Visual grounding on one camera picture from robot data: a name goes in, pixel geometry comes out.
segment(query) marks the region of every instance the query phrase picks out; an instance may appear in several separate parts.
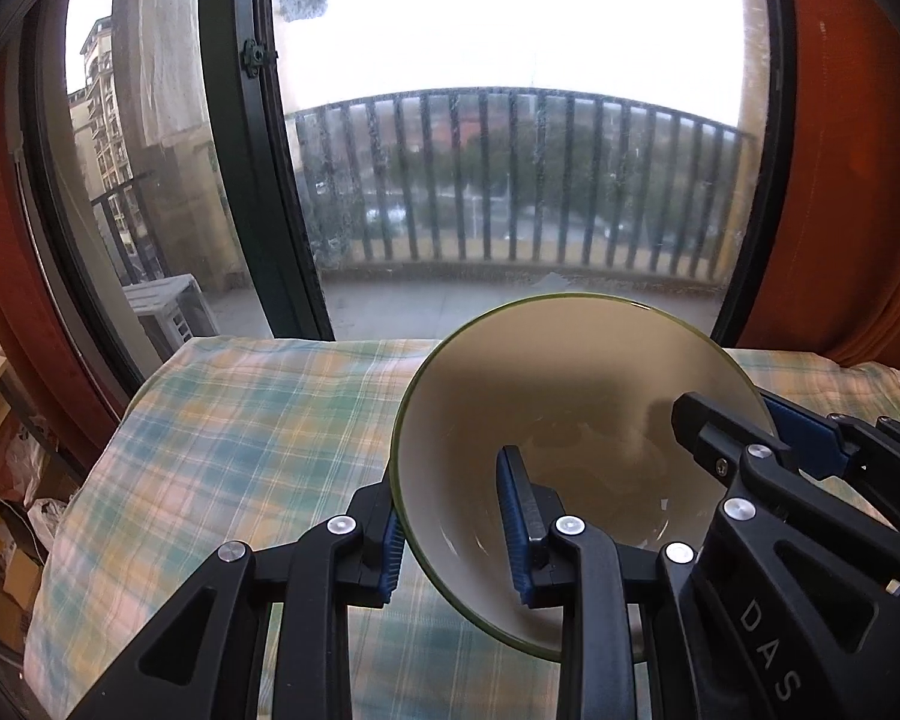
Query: orange curtain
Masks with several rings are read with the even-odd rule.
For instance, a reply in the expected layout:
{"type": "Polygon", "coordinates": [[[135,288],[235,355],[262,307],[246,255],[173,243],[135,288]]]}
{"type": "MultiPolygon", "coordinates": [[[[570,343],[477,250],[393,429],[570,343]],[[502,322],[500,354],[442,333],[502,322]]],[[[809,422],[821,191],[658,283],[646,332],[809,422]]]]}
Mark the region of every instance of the orange curtain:
{"type": "Polygon", "coordinates": [[[87,469],[117,420],[77,360],[26,232],[4,132],[0,61],[0,344],[34,404],[87,469]]]}
{"type": "Polygon", "coordinates": [[[900,35],[873,0],[795,0],[783,215],[740,346],[900,368],[900,35]]]}

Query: plaid tablecloth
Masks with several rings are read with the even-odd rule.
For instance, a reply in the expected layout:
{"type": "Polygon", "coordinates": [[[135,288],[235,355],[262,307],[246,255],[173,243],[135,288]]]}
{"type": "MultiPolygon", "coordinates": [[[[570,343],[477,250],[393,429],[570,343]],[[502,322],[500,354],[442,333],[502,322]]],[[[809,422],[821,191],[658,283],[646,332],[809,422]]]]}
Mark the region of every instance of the plaid tablecloth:
{"type": "MultiPolygon", "coordinates": [[[[67,509],[44,571],[25,675],[50,715],[66,716],[223,541],[293,541],[379,481],[400,398],[435,343],[199,338],[161,367],[67,509]]],[[[757,384],[820,413],[900,419],[890,368],[732,354],[757,384]]],[[[394,600],[351,610],[350,657],[357,718],[554,714],[557,667],[466,622],[409,550],[394,600]]],[[[271,640],[262,715],[274,658],[271,640]]]]}

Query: bowl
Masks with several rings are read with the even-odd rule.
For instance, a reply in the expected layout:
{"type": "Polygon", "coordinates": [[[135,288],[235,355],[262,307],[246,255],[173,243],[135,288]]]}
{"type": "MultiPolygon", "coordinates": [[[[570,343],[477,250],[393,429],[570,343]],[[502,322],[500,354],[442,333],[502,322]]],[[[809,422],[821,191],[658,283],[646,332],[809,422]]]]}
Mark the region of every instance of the bowl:
{"type": "Polygon", "coordinates": [[[517,445],[533,483],[618,542],[698,547],[724,489],[674,439],[688,391],[775,435],[741,367],[657,309],[561,293],[463,325],[410,381],[391,441],[394,504],[427,577],[492,637],[558,661],[562,613],[529,610],[512,585],[497,451],[517,445]]]}

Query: sky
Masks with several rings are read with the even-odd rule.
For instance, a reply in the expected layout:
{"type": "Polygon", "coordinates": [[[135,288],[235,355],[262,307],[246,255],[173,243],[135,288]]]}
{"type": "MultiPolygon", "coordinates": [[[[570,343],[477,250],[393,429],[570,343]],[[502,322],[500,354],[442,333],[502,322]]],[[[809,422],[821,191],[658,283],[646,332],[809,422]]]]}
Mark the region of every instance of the sky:
{"type": "MultiPolygon", "coordinates": [[[[110,9],[70,1],[68,91],[82,87],[79,48],[110,9]]],[[[319,18],[275,13],[274,30],[288,113],[409,89],[536,86],[727,124],[739,114],[742,0],[327,0],[319,18]]]]}

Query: bowl rim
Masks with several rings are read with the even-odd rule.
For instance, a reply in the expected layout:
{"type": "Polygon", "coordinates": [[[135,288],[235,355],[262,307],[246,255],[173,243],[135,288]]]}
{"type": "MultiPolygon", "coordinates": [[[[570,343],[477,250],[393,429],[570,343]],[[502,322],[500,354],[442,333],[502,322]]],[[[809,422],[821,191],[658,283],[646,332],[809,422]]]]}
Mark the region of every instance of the bowl rim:
{"type": "Polygon", "coordinates": [[[689,322],[684,322],[684,320],[680,319],[679,317],[675,317],[672,314],[668,314],[667,312],[653,306],[639,303],[636,300],[630,300],[629,298],[618,298],[618,296],[616,295],[601,295],[600,293],[585,292],[565,292],[545,293],[544,295],[528,295],[526,298],[511,300],[511,302],[509,303],[504,303],[503,305],[497,306],[496,308],[492,308],[487,312],[479,314],[477,317],[473,317],[473,319],[471,319],[469,322],[461,324],[460,327],[454,330],[449,336],[444,338],[440,343],[438,343],[436,346],[434,346],[433,349],[430,350],[426,359],[416,370],[413,378],[410,378],[410,384],[407,385],[407,389],[404,391],[403,397],[400,399],[400,405],[397,408],[396,419],[394,420],[394,429],[391,432],[391,449],[389,450],[388,462],[389,483],[391,483],[391,495],[392,498],[394,498],[394,507],[396,507],[397,515],[400,518],[400,524],[403,526],[403,531],[404,535],[407,538],[407,543],[410,546],[410,550],[413,552],[413,556],[419,563],[420,568],[423,569],[423,573],[426,575],[427,579],[429,579],[430,582],[433,583],[434,587],[436,587],[437,591],[439,591],[439,594],[442,595],[455,610],[461,613],[464,618],[477,626],[477,628],[479,628],[485,634],[489,634],[494,637],[495,640],[501,641],[504,644],[511,646],[515,650],[519,650],[528,655],[532,655],[535,658],[540,658],[544,659],[545,661],[552,662],[560,661],[559,650],[550,650],[546,647],[540,647],[538,645],[531,644],[528,641],[521,640],[514,635],[508,634],[502,628],[490,622],[490,620],[485,619],[480,614],[477,614],[474,610],[471,610],[471,608],[469,608],[465,603],[463,603],[463,601],[458,599],[458,597],[453,594],[453,591],[449,589],[447,584],[444,583],[443,579],[440,579],[439,574],[437,574],[437,570],[423,554],[423,550],[420,548],[419,542],[416,540],[416,536],[413,533],[413,528],[410,526],[410,522],[408,521],[407,510],[404,506],[403,491],[400,488],[400,466],[397,462],[397,456],[399,455],[401,428],[403,427],[403,420],[406,416],[407,408],[410,405],[410,398],[413,396],[413,391],[416,389],[416,385],[418,384],[420,378],[423,376],[423,373],[427,370],[427,367],[429,367],[432,360],[437,357],[437,354],[439,354],[439,351],[441,351],[444,346],[447,346],[450,341],[453,341],[454,338],[456,338],[458,335],[461,335],[464,330],[469,329],[477,322],[480,322],[482,319],[486,319],[487,317],[491,317],[494,314],[498,314],[504,309],[521,305],[523,303],[535,302],[538,300],[559,300],[561,298],[593,298],[595,300],[612,300],[616,303],[629,303],[629,305],[652,311],[655,314],[660,314],[660,316],[666,317],[666,319],[671,319],[673,322],[677,322],[677,324],[682,325],[687,330],[690,330],[692,333],[702,338],[703,341],[709,343],[727,359],[727,362],[730,363],[730,366],[737,371],[737,373],[743,378],[746,385],[752,390],[752,392],[754,393],[754,397],[757,398],[758,402],[760,403],[760,407],[763,409],[763,412],[767,417],[768,423],[770,424],[770,426],[773,426],[773,417],[770,416],[770,410],[767,408],[767,404],[764,402],[763,397],[760,395],[760,391],[756,388],[754,381],[751,380],[751,377],[746,375],[746,371],[744,371],[740,367],[739,362],[730,357],[730,354],[727,354],[725,348],[720,346],[719,343],[716,343],[716,341],[714,341],[710,336],[707,336],[705,333],[703,333],[703,331],[701,331],[697,327],[693,327],[693,325],[689,322]]]}

